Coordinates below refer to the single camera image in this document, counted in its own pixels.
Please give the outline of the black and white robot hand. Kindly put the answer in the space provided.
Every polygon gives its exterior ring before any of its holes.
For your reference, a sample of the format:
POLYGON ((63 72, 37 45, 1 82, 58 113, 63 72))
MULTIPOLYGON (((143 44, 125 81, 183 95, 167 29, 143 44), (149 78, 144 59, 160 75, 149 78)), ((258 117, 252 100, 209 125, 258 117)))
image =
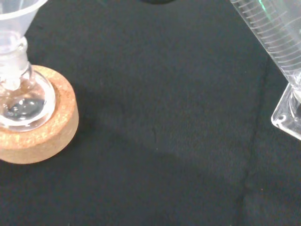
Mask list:
POLYGON ((152 4, 152 5, 164 5, 174 2, 175 0, 141 0, 144 3, 152 4))

